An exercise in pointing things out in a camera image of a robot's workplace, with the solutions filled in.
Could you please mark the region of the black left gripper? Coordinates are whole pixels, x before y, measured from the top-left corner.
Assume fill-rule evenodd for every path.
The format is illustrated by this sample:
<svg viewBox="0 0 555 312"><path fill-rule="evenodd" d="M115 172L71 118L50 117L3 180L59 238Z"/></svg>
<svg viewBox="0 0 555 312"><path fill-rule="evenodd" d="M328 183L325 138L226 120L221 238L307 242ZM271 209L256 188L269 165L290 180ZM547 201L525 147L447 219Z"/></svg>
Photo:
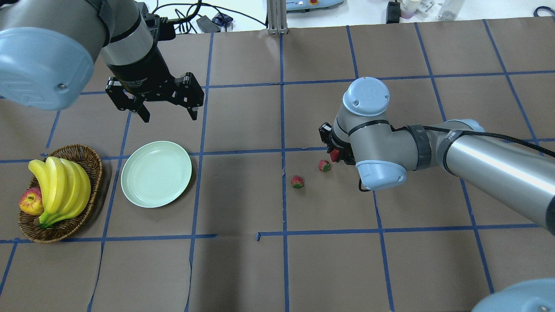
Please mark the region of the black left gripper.
<svg viewBox="0 0 555 312"><path fill-rule="evenodd" d="M108 67L114 77L109 77L105 93L119 111L136 113L143 122L149 123L150 112L144 105L145 99L170 101L184 107L192 120L198 119L198 109L203 106L205 97L200 83L192 72L186 72L179 78L178 89L157 44L130 65Z"/></svg>

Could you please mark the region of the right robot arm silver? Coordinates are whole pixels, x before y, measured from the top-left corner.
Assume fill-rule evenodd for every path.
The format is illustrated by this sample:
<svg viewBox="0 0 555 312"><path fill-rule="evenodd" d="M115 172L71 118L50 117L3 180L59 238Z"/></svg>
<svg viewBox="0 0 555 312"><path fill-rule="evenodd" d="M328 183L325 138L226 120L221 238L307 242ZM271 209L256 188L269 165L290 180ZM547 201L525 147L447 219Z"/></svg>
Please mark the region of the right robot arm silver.
<svg viewBox="0 0 555 312"><path fill-rule="evenodd" d="M370 192L406 181L408 171L438 166L554 233L554 153L511 136L488 133L473 119L395 129L387 86L358 78L343 95L333 124L319 127L333 162L354 165L359 189Z"/></svg>

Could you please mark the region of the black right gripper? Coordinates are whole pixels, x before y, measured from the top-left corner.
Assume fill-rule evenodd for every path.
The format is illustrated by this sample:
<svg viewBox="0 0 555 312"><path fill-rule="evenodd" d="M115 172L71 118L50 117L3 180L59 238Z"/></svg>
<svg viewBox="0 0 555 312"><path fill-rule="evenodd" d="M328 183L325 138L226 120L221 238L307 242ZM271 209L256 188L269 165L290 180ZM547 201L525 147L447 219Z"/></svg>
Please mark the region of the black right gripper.
<svg viewBox="0 0 555 312"><path fill-rule="evenodd" d="M331 152L331 150L333 149L340 151L340 154L341 154L340 161L343 161L346 165L354 166L356 164L356 160L353 154L353 149L351 144L341 140L335 134L335 132L331 130L330 143L328 144L328 150L329 150L328 152Z"/></svg>

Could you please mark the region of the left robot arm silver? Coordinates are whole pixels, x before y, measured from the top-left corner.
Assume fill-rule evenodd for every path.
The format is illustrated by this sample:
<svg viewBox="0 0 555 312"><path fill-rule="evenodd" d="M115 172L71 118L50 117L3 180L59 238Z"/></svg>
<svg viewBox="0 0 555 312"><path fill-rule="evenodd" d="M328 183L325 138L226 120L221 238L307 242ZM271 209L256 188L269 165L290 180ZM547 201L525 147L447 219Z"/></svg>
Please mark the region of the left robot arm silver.
<svg viewBox="0 0 555 312"><path fill-rule="evenodd" d="M193 73L174 77L158 48L176 37L174 21L135 0L3 0L1 95L48 111L73 105L101 57L105 91L120 111L147 123L147 101L167 101L197 119L204 91Z"/></svg>

